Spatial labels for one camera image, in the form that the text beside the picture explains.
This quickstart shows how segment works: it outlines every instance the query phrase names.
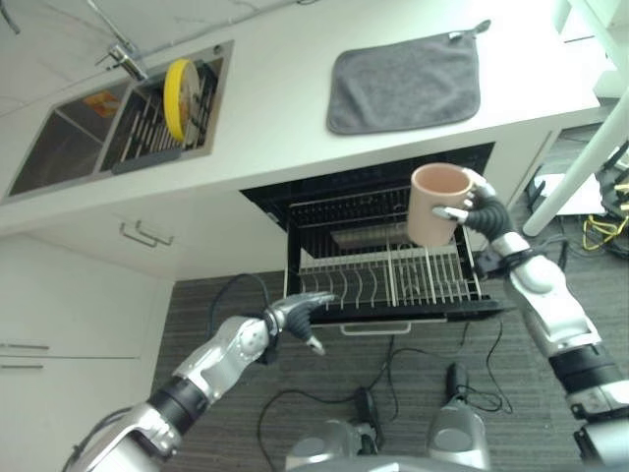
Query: floor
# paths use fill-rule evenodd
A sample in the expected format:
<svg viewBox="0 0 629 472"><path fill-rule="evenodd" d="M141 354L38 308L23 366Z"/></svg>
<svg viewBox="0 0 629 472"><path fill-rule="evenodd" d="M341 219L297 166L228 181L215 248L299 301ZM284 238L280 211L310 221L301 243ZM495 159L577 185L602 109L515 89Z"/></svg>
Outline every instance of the floor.
<svg viewBox="0 0 629 472"><path fill-rule="evenodd" d="M583 147L594 129L571 130L562 135L549 160L551 171L563 170L569 159ZM528 210L522 200L512 210L522 224ZM536 238L559 233L553 221ZM605 345L629 370L629 269L626 261L606 253L584 255L578 249L580 223L565 219L563 229L572 241L566 269L569 288L592 318ZM556 257L556 249L550 251ZM283 274L261 275L271 298L281 296ZM203 342L207 306L225 283L225 278L182 281L173 290L170 311L159 354L155 385L163 383L185 357ZM500 281L486 283L494 298L503 298ZM217 322L226 317L255 312L261 296L248 280L234 287L232 296L220 305ZM552 471L579 463L572 433L579 424L563 401L562 390L546 360L528 336L518 313L504 313L504 335L496 348L491 366L504 393L513 405L513 414L482 413L495 470ZM399 417L389 421L393 401L386 382L373 394L383 422L388 454L421 455L431 415L442 401L445 368L451 359L466 364L471 384L477 389L495 391L486 367L486 354L499 329L499 319L470 325L460 346L463 324L419 324L412 333L396 336L396 347L409 346L446 356L405 353L393 365L393 382L399 397ZM256 425L262 405L281 388L301 388L325 398L339 398L357 386L368 384L378 372L386 352L388 337L344 337L338 328L326 328L316 335L325 345L325 357L317 357L300 342L284 335L278 361L269 366L250 366L241 381L215 404L186 436L180 454L165 470L237 471L268 470L257 447ZM277 470L291 445L313 423L327 418L351 419L352 404L322 405L300 396L287 395L268 411L263 423L263 441Z"/></svg>

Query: yellow plate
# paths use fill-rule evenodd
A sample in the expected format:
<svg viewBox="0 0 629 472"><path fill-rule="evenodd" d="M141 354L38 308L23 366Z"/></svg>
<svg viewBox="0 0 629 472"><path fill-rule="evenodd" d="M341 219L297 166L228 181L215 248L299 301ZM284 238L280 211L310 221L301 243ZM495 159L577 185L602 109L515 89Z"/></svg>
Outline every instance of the yellow plate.
<svg viewBox="0 0 629 472"><path fill-rule="evenodd" d="M190 59L177 59L168 67L164 82L164 116L168 131L180 143L186 138L186 128L195 113L195 95L199 90L199 74Z"/></svg>

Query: sink basin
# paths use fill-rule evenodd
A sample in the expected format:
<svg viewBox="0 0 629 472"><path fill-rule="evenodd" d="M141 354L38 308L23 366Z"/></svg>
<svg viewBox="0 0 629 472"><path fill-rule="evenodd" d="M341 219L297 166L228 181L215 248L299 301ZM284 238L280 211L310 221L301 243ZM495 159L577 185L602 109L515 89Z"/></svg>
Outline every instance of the sink basin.
<svg viewBox="0 0 629 472"><path fill-rule="evenodd" d="M227 41L188 56L200 76L193 139L181 144L166 130L166 63L141 83L120 81L53 107L4 202L210 154L232 48Z"/></svg>
<svg viewBox="0 0 629 472"><path fill-rule="evenodd" d="M129 83L113 84L54 107L9 195L90 175Z"/></svg>

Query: beige mug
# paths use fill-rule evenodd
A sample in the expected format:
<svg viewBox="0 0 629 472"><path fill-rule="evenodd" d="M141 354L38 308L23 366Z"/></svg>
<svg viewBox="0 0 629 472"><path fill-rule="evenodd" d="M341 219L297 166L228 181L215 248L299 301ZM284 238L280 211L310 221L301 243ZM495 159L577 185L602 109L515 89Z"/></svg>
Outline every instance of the beige mug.
<svg viewBox="0 0 629 472"><path fill-rule="evenodd" d="M457 223L435 216L432 208L461 208L470 190L472 181L458 165L436 162L415 169L407 226L411 241L426 247L448 244Z"/></svg>

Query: white countertop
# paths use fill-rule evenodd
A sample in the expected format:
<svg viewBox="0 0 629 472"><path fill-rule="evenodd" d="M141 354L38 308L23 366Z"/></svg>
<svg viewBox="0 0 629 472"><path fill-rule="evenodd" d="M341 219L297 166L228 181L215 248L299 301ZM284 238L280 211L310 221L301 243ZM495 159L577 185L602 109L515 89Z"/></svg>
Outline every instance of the white countertop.
<svg viewBox="0 0 629 472"><path fill-rule="evenodd" d="M235 40L211 154L4 204L0 234L151 195L198 187L239 190L469 146L495 140L492 133L500 127L530 120L551 123L562 116L577 124L598 102L544 14L527 2L499 0L323 0L156 54L147 58L148 66ZM343 137L327 131L331 69L341 52L470 29L485 19L492 24L477 39L482 105L476 116L403 133ZM0 118L0 195L52 105L121 77L102 74Z"/></svg>

